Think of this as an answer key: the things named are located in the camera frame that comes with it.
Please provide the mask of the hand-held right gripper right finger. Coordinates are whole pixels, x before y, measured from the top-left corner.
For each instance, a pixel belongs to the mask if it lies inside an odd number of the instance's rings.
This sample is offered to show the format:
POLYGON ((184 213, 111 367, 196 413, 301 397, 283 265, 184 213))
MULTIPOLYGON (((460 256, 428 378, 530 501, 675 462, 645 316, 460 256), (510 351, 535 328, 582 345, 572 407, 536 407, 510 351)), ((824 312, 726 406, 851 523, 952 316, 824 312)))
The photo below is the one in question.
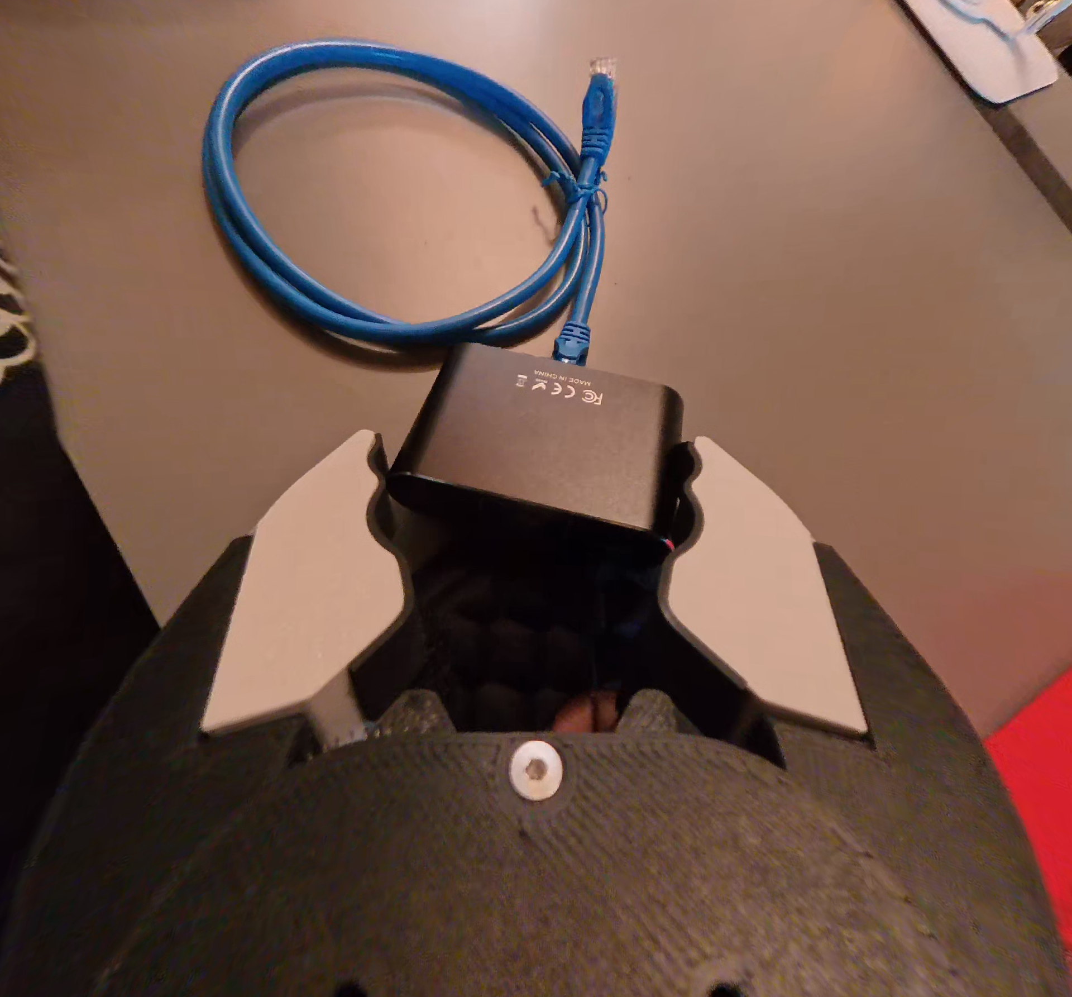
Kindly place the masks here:
POLYGON ((868 721, 812 532, 715 441, 685 448, 693 525, 662 567, 662 617, 762 714, 864 740, 868 721))

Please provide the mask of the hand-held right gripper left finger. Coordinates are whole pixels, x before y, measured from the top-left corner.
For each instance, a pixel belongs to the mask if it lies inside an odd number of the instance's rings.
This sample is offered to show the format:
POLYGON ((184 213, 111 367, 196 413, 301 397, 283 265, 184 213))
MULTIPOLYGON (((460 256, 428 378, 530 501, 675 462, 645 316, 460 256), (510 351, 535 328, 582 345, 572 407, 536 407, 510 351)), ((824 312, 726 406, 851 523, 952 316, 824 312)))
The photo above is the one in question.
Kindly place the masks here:
POLYGON ((368 738, 352 670, 410 616, 410 570, 382 529, 379 434, 360 430, 260 517, 200 730, 229 736, 299 716, 321 748, 368 738))

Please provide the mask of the red plastic bin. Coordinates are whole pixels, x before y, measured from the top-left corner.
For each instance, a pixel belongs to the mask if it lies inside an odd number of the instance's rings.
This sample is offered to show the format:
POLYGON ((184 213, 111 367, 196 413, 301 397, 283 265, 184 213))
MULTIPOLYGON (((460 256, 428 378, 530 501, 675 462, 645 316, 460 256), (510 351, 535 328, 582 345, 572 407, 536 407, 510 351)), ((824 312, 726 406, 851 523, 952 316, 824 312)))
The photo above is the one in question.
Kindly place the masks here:
POLYGON ((987 738, 1027 831, 1064 948, 1071 946, 1071 672, 987 738))

